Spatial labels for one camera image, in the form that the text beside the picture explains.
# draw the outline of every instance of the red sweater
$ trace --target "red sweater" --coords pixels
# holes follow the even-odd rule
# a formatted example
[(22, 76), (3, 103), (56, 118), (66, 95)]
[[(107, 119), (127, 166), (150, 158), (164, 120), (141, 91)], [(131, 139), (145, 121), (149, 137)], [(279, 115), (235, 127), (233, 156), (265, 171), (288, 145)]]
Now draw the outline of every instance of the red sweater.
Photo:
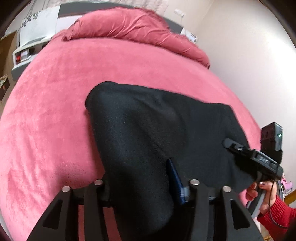
[[(271, 207), (271, 215), (273, 219), (282, 226), (289, 227), (296, 217), (296, 209), (286, 205), (278, 196), (276, 202)], [(257, 220), (269, 231), (270, 236), (274, 241), (280, 241), (283, 239), (286, 229), (282, 229), (275, 225), (270, 219), (269, 212), (265, 215), (259, 215)]]

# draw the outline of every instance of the white paper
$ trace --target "white paper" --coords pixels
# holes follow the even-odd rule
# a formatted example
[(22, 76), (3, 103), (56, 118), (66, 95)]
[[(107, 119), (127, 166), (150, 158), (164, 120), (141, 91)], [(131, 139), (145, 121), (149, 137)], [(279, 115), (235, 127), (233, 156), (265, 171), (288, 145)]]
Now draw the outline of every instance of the white paper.
[(60, 6), (50, 7), (23, 19), (20, 29), (20, 46), (37, 39), (54, 36), (59, 8)]
[(180, 35), (185, 35), (188, 38), (188, 40), (194, 44), (196, 44), (198, 41), (198, 37), (193, 33), (189, 32), (188, 30), (186, 30), (185, 28), (182, 29)]

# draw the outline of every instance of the white wall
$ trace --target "white wall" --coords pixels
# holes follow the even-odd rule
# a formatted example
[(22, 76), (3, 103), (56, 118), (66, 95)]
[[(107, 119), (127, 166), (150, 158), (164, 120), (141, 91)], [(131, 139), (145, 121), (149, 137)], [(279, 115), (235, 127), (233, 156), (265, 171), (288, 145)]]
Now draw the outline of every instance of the white wall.
[(196, 33), (210, 70), (259, 126), (283, 126), (282, 166), (296, 187), (296, 49), (286, 31), (258, 0), (215, 0)]
[[(184, 26), (190, 32), (195, 31), (210, 9), (214, 0), (169, 0), (164, 16)], [(183, 19), (174, 13), (179, 9), (185, 13)]]

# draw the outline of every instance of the metal bolt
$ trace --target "metal bolt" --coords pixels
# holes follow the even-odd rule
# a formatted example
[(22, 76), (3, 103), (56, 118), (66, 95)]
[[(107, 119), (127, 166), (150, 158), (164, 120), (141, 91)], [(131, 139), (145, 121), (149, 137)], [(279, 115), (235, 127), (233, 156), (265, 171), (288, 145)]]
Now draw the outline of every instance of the metal bolt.
[(190, 180), (190, 184), (191, 185), (194, 185), (194, 186), (198, 186), (200, 184), (199, 180), (196, 180), (196, 179), (191, 179)]
[(70, 191), (71, 190), (71, 188), (69, 187), (69, 186), (64, 186), (64, 187), (62, 187), (62, 191), (63, 192), (68, 192), (68, 191)]
[(229, 186), (224, 186), (222, 189), (224, 192), (231, 192), (231, 187)]
[(100, 186), (100, 185), (103, 185), (103, 180), (102, 179), (97, 179), (97, 180), (95, 180), (94, 181), (94, 185), (96, 185), (96, 186)]

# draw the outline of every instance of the black cloth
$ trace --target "black cloth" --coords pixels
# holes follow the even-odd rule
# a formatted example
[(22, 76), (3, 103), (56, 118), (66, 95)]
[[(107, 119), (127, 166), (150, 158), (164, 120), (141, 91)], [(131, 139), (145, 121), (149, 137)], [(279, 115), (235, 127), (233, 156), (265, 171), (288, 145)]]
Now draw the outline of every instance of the black cloth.
[(175, 158), (188, 180), (209, 187), (227, 185), (239, 193), (254, 181), (247, 165), (222, 145), (230, 138), (248, 146), (228, 105), (103, 82), (88, 95), (86, 108), (123, 241), (180, 235), (187, 218), (169, 194), (168, 158)]

